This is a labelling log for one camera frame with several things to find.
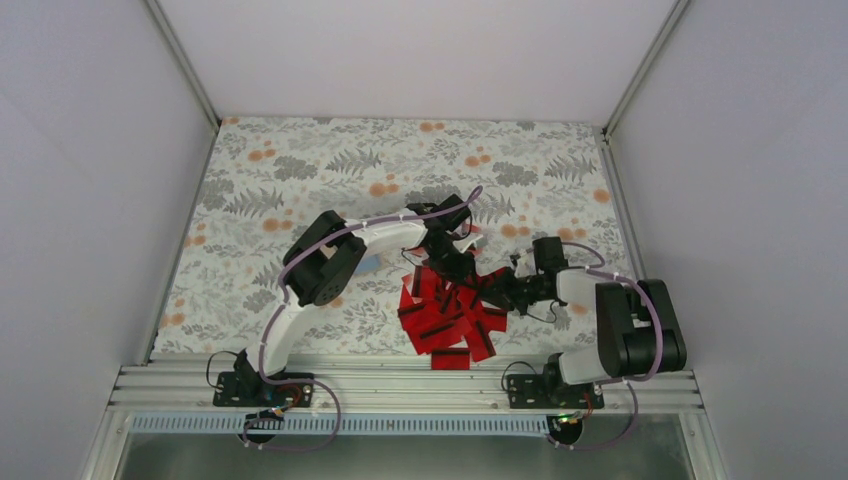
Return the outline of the beige card holder wallet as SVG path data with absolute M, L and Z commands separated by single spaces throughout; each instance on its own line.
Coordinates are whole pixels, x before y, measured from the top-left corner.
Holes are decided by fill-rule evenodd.
M 380 256 L 369 256 L 364 258 L 354 271 L 355 275 L 368 275 L 380 271 L 384 267 Z

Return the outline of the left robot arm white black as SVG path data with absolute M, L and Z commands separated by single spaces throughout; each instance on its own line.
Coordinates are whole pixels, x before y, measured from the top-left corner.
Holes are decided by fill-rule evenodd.
M 482 191 L 477 186 L 467 198 L 452 195 L 440 204 L 410 204 L 391 215 L 365 219 L 344 219 L 333 210 L 322 213 L 284 257 L 277 279 L 282 299 L 260 340 L 237 355 L 233 394 L 255 405 L 276 396 L 276 374 L 286 369 L 295 341 L 316 319 L 319 307 L 345 290 L 367 257 L 421 248 L 428 268 L 448 281 L 471 279 L 475 259 L 458 248 L 455 231 L 470 218 L 470 206 Z

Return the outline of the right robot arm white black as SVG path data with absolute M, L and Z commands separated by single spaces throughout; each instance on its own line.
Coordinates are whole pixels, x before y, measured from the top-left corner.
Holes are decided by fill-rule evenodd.
M 531 275 L 520 277 L 508 267 L 472 286 L 478 299 L 521 315 L 546 301 L 595 315 L 595 343 L 554 356 L 554 372 L 541 382 L 549 404 L 567 406 L 580 384 L 645 382 L 686 366 L 687 346 L 665 282 L 604 271 L 599 252 L 555 237 L 535 240 L 529 252 Z

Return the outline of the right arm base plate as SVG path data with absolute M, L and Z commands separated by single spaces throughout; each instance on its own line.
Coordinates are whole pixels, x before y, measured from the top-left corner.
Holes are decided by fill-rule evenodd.
M 504 387 L 511 409 L 588 410 L 603 409 L 605 401 L 593 384 L 568 385 L 541 374 L 510 374 Z

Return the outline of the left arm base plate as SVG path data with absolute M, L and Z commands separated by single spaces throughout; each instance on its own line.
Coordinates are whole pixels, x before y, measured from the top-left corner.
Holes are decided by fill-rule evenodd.
M 311 373 L 285 373 L 272 379 L 288 381 L 286 385 L 271 385 L 258 376 L 246 378 L 236 372 L 218 375 L 212 404 L 215 407 L 307 408 L 311 405 L 314 375 Z

